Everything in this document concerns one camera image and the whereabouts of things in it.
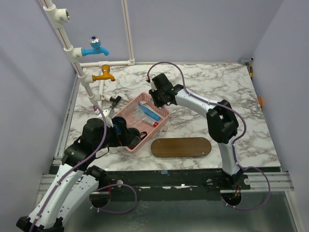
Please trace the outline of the dark green ceramic mug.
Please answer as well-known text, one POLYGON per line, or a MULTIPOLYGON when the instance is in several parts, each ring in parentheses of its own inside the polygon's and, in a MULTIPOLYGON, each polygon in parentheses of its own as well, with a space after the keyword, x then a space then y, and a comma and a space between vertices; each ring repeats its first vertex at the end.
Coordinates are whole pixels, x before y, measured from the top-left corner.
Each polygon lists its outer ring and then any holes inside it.
POLYGON ((129 142, 128 148, 134 149, 147 135, 146 131, 140 132, 137 128, 128 128, 129 131, 129 142))

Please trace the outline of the pink perforated plastic basket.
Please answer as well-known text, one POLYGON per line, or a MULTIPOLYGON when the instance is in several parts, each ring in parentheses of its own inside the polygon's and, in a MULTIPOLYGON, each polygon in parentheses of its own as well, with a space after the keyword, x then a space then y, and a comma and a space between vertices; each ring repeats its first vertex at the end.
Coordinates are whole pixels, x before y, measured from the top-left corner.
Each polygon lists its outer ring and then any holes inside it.
POLYGON ((118 112, 116 114, 116 116, 123 117, 126 120, 126 124, 127 124, 128 128, 137 128, 140 132, 146 131, 148 133, 148 135, 134 149, 129 149, 128 147, 126 147, 127 151, 129 151, 131 153, 135 153, 146 142, 148 142, 150 140, 150 138, 152 138, 157 132, 159 132, 163 128, 163 126, 165 125, 165 123, 169 119, 170 112, 165 107, 157 108, 154 105, 154 102, 153 102, 151 96, 148 93, 143 92, 143 93, 139 94, 136 98, 134 98, 123 109, 121 109, 120 112, 118 112), (159 121, 157 121, 159 123, 159 125, 154 128, 154 127, 152 127, 152 126, 150 126, 147 123, 142 121, 138 125, 132 127, 131 124, 130 124, 131 121, 130 121, 130 118, 129 118, 129 114, 132 111, 132 107, 135 106, 136 104, 138 104, 138 105, 143 104, 147 108, 149 108, 152 111, 154 111, 155 113, 157 113, 161 117, 161 119, 159 121))

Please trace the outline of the brown oval wooden tray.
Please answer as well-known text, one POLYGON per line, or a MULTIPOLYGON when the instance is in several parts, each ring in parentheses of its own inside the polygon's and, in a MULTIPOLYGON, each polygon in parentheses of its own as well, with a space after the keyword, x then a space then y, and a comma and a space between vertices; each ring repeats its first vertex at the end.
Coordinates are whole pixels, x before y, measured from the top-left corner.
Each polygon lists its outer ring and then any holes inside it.
POLYGON ((151 152, 158 158, 196 158, 207 156, 212 146, 203 137, 161 138, 151 144, 151 152))

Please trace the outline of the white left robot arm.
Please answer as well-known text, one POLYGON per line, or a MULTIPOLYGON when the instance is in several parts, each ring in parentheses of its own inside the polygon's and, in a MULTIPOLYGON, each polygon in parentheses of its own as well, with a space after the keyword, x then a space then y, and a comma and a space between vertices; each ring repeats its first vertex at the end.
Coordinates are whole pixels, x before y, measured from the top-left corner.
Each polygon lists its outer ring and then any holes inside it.
POLYGON ((120 116, 111 120, 91 118, 82 135, 66 148, 58 172, 37 207, 16 225, 24 232, 62 232, 72 213, 94 190, 106 188, 106 173, 89 167, 96 153, 106 147, 135 146, 140 139, 136 128, 127 127, 120 116))

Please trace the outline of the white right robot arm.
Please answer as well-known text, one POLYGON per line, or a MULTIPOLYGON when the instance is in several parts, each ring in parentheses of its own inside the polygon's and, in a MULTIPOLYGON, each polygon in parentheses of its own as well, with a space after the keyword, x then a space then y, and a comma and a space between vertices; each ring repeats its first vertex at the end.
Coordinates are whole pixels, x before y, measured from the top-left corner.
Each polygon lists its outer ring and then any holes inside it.
POLYGON ((147 78, 151 84, 149 94, 156 107, 163 105, 179 105, 186 107, 207 120, 210 137, 217 142, 222 159, 222 184, 227 189, 239 185, 241 168, 238 165, 234 139, 238 133, 239 123, 235 111, 228 101, 211 101, 186 89, 184 85, 173 85, 165 74, 161 73, 153 79, 147 78))

